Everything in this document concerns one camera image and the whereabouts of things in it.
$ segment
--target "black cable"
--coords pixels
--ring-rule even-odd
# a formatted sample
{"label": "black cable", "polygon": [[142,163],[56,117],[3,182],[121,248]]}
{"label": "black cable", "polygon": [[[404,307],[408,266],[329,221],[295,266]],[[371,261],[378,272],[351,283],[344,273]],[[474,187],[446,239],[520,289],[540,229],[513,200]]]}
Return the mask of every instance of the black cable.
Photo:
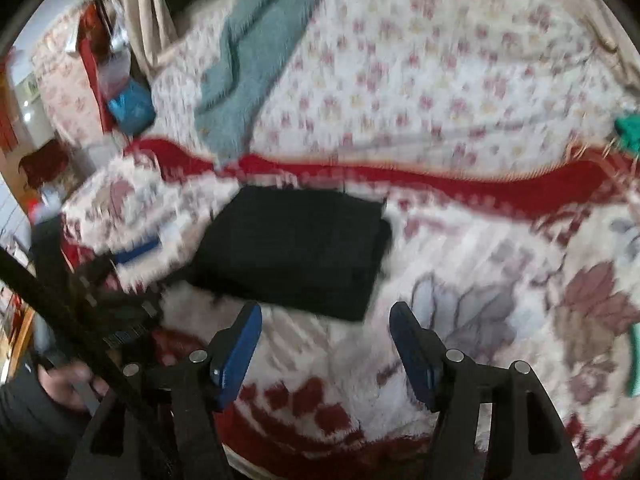
{"label": "black cable", "polygon": [[171,478],[181,478],[180,460],[164,436],[151,409],[133,389],[118,367],[107,357],[100,340],[82,327],[69,309],[45,288],[6,250],[0,248],[0,277],[15,294],[40,314],[55,331],[65,335],[78,356],[106,381],[126,408],[136,417],[140,429],[164,461]]}

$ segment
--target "floral blanket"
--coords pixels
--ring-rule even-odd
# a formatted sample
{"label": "floral blanket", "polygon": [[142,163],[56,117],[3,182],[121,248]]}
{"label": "floral blanket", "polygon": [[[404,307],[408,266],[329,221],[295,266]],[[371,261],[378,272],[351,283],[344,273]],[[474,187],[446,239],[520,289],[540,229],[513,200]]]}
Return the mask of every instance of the floral blanket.
{"label": "floral blanket", "polygon": [[[193,109],[234,1],[216,1],[153,84],[152,134],[209,157]],[[494,174],[557,162],[637,105],[569,12],[579,1],[322,0],[252,152]]]}
{"label": "floral blanket", "polygon": [[[160,232],[161,248],[116,270],[127,289],[188,261],[239,182],[386,198],[394,242],[363,323],[262,306],[262,335],[239,398],[217,416],[230,459],[253,478],[370,478],[424,448],[436,419],[416,401],[388,333],[398,300],[447,347],[478,362],[529,362],[585,478],[616,478],[638,447],[640,400],[625,395],[626,330],[640,322],[632,161],[572,150],[537,176],[478,181],[255,155],[214,174],[210,162],[165,140],[128,150],[64,208],[73,265]],[[170,364],[202,345],[241,304],[175,287],[156,334],[159,358]],[[489,428],[482,410],[480,449]]]}

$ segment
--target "teal blanket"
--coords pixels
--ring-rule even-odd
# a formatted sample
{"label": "teal blanket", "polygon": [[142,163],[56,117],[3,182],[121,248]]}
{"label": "teal blanket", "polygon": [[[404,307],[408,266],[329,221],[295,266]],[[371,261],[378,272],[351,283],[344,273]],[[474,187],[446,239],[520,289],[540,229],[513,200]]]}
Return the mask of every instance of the teal blanket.
{"label": "teal blanket", "polygon": [[195,125],[220,163],[248,148],[254,118],[304,34],[318,0],[237,0],[204,74]]}

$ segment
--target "blue bag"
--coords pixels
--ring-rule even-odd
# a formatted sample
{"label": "blue bag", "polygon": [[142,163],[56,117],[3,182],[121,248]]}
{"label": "blue bag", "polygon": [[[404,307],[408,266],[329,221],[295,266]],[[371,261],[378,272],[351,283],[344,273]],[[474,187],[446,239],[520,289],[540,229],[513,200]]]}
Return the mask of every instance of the blue bag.
{"label": "blue bag", "polygon": [[133,79],[118,97],[109,101],[108,107],[120,131],[129,137],[138,136],[156,120],[151,92]]}

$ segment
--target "person's arm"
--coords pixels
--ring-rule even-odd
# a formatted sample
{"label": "person's arm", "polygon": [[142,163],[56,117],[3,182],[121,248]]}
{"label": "person's arm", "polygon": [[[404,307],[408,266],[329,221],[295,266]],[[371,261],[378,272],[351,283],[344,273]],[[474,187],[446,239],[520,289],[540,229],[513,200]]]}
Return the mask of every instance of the person's arm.
{"label": "person's arm", "polygon": [[47,373],[27,358],[15,377],[0,386],[0,448],[5,454],[0,451],[0,470],[18,466],[7,478],[64,479],[89,421],[70,384],[90,379],[83,364]]}

